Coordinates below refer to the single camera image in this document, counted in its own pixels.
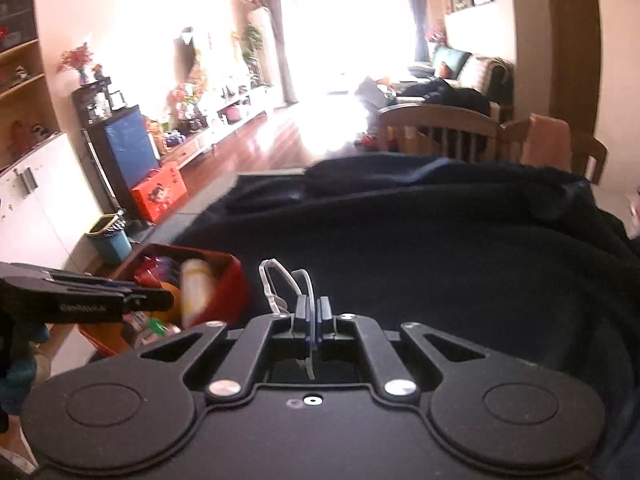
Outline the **white frame sunglasses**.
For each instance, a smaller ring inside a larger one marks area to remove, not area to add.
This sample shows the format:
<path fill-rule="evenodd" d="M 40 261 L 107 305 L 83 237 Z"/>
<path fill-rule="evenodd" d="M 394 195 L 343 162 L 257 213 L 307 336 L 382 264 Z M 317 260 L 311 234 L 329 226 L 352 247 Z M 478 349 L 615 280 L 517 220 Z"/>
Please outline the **white frame sunglasses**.
<path fill-rule="evenodd" d="M 298 366 L 314 382 L 314 357 L 317 351 L 316 294 L 310 273 L 303 268 L 288 270 L 275 258 L 259 263 L 258 274 L 262 291 L 274 315 L 283 318 L 293 315 L 292 330 L 302 336 L 305 357 L 298 359 Z"/>

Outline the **wooden shelf unit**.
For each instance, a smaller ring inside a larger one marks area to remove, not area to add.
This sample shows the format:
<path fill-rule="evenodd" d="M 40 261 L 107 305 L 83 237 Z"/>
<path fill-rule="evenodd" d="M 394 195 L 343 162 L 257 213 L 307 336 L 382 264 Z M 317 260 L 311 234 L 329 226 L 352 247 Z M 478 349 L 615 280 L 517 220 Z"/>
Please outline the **wooden shelf unit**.
<path fill-rule="evenodd" d="M 35 0 L 1 0 L 1 259 L 92 270 L 101 214 L 55 115 Z"/>

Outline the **red metal tin box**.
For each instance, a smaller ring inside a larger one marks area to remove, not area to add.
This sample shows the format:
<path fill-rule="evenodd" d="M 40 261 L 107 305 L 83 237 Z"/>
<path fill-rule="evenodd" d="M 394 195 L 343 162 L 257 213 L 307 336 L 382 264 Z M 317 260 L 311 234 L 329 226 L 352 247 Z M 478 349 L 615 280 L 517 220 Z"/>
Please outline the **red metal tin box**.
<path fill-rule="evenodd" d="M 149 244 L 121 264 L 113 278 L 165 289 L 172 306 L 127 314 L 120 322 L 79 326 L 100 356 L 139 348 L 209 321 L 233 326 L 250 304 L 240 260 L 224 252 Z"/>

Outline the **teal waste bin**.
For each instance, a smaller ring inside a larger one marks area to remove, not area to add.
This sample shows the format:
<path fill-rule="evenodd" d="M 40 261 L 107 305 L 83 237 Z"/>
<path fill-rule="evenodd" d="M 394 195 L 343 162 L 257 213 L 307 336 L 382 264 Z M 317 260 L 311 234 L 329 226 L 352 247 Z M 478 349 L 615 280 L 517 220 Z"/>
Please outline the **teal waste bin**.
<path fill-rule="evenodd" d="M 85 237 L 105 263 L 119 264 L 123 263 L 132 251 L 125 228 L 126 221 L 121 211 L 104 214 Z"/>

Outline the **cream lotion bottle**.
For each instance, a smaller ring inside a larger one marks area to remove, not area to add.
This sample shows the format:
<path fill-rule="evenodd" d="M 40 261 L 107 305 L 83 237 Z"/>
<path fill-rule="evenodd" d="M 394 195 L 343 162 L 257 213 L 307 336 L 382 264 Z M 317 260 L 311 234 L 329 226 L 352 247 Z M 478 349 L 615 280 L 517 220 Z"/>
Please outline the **cream lotion bottle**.
<path fill-rule="evenodd" d="M 181 265 L 181 322 L 183 328 L 193 326 L 206 310 L 216 292 L 212 267 L 202 259 L 188 259 Z"/>

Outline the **orange red gift box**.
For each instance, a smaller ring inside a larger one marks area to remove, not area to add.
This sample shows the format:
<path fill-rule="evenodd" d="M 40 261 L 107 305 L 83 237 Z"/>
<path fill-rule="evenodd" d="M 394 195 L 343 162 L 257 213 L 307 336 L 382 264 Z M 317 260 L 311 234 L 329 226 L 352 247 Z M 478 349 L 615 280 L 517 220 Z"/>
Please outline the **orange red gift box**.
<path fill-rule="evenodd" d="M 131 189 L 143 218 L 155 223 L 186 195 L 186 185 L 175 162 L 150 171 L 149 175 Z"/>

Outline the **blue panel black cabinet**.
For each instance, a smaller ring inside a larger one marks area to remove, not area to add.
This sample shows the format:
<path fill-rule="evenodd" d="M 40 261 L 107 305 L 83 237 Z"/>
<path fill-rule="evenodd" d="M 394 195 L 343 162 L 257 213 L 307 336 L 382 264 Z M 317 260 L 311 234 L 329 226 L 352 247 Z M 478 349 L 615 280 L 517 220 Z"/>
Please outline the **blue panel black cabinet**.
<path fill-rule="evenodd" d="M 140 108 L 113 110 L 110 82 L 106 78 L 81 86 L 72 93 L 72 101 L 108 195 L 131 219 L 143 221 L 132 190 L 160 168 L 160 160 Z"/>

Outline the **dark navy table cloth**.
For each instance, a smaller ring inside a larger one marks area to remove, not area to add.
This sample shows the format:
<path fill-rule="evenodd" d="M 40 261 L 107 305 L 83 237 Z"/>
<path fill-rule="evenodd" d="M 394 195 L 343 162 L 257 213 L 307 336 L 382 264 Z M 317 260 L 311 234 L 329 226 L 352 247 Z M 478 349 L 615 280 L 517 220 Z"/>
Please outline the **dark navy table cloth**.
<path fill-rule="evenodd" d="M 592 469 L 639 474 L 639 243 L 589 182 L 553 168 L 367 154 L 242 177 L 176 237 L 228 252 L 266 310 L 258 266 L 309 272 L 338 312 L 419 322 L 595 388 Z"/>

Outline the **wooden dining chair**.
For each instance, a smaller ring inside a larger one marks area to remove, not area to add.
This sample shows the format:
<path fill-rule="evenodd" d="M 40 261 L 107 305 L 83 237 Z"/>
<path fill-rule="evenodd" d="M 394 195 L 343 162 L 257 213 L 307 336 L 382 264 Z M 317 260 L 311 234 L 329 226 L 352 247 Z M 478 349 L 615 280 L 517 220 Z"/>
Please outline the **wooden dining chair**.
<path fill-rule="evenodd" d="M 462 162 L 497 160 L 500 125 L 465 108 L 399 104 L 382 108 L 376 121 L 376 147 L 407 155 L 446 157 Z"/>

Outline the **white low tv console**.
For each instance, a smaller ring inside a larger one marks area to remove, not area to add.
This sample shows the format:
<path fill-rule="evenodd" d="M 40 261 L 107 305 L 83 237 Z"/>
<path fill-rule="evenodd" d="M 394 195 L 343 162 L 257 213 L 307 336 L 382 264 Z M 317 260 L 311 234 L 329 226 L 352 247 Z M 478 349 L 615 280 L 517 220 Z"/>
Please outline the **white low tv console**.
<path fill-rule="evenodd" d="M 174 162 L 179 169 L 210 151 L 259 115 L 268 115 L 274 105 L 273 88 L 260 86 L 221 101 L 206 117 L 207 127 L 186 134 L 186 140 L 160 155 L 160 164 Z"/>

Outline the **sofa with teal cushions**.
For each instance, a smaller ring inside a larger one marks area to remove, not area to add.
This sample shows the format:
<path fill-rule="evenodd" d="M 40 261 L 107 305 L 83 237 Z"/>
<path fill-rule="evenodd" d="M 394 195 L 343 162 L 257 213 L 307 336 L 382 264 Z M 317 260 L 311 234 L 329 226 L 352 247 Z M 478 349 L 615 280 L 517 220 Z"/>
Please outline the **sofa with teal cushions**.
<path fill-rule="evenodd" d="M 427 86 L 442 80 L 454 88 L 480 92 L 489 102 L 509 108 L 514 103 L 514 65 L 436 44 L 430 62 L 409 67 L 412 79 L 394 84 L 398 96 L 423 96 Z"/>

